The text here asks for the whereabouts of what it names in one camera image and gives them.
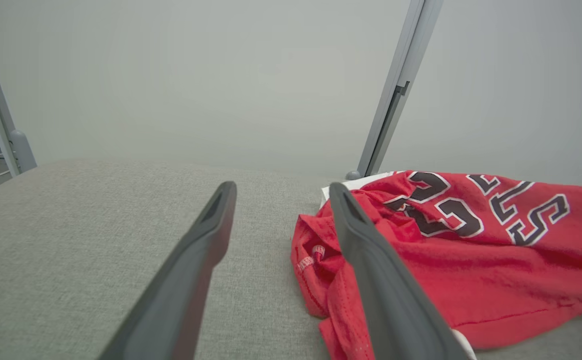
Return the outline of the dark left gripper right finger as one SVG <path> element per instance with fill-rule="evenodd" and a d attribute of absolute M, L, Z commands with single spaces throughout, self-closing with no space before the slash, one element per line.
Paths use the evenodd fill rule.
<path fill-rule="evenodd" d="M 469 360 L 389 242 L 342 184 L 329 186 L 337 240 L 353 268 L 377 360 Z"/>

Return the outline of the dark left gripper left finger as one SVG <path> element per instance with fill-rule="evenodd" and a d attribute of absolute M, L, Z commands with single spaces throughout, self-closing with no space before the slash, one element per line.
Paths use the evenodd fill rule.
<path fill-rule="evenodd" d="M 237 185 L 221 183 L 99 356 L 192 360 L 213 270 L 225 257 Z"/>

